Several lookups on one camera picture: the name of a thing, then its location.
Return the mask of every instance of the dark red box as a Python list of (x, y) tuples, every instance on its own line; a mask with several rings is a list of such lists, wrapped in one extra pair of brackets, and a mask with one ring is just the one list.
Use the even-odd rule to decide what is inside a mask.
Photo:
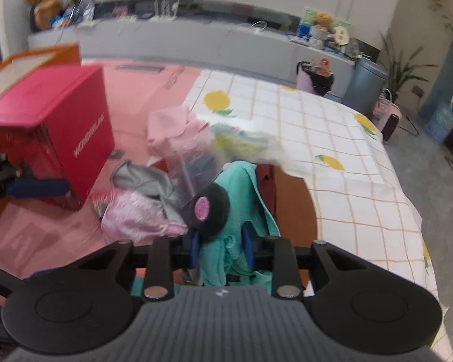
[(0, 152), (26, 175), (66, 178), (61, 206), (82, 206), (113, 149), (100, 66), (40, 68), (0, 96)]

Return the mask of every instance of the white round object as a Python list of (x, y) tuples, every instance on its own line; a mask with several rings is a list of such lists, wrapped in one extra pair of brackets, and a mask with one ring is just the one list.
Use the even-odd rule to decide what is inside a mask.
[(349, 43), (349, 33), (345, 27), (337, 26), (334, 28), (334, 40), (339, 46), (344, 46)]

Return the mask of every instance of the lemon print tablecloth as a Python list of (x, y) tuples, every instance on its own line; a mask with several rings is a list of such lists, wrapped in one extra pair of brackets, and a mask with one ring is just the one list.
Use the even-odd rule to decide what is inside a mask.
[[(319, 238), (438, 297), (421, 217), (404, 195), (380, 132), (354, 110), (303, 91), (203, 70), (185, 100), (198, 114), (252, 119), (281, 141), (286, 172), (304, 178)], [(444, 325), (433, 346), (453, 360)]]

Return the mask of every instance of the white logo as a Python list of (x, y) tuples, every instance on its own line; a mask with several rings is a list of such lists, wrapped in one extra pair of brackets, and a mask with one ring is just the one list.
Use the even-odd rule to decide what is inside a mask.
[(74, 150), (74, 157), (78, 157), (78, 155), (82, 152), (87, 142), (91, 139), (92, 135), (97, 131), (100, 124), (104, 121), (104, 113), (99, 116), (99, 119), (92, 124), (91, 129), (87, 131), (83, 139), (79, 142), (77, 147)]
[(221, 289), (221, 290), (215, 291), (215, 294), (218, 295), (219, 297), (223, 298), (224, 296), (226, 296), (230, 293), (225, 289)]

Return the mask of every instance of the gray floor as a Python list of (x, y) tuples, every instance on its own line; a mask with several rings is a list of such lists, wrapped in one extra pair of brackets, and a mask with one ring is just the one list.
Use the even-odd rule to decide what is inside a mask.
[[(453, 154), (428, 139), (422, 120), (413, 118), (419, 136), (397, 129), (386, 144), (406, 196), (423, 218), (422, 232), (431, 255), (441, 302), (449, 309), (446, 329), (453, 343)], [(412, 132), (406, 119), (401, 124)]]

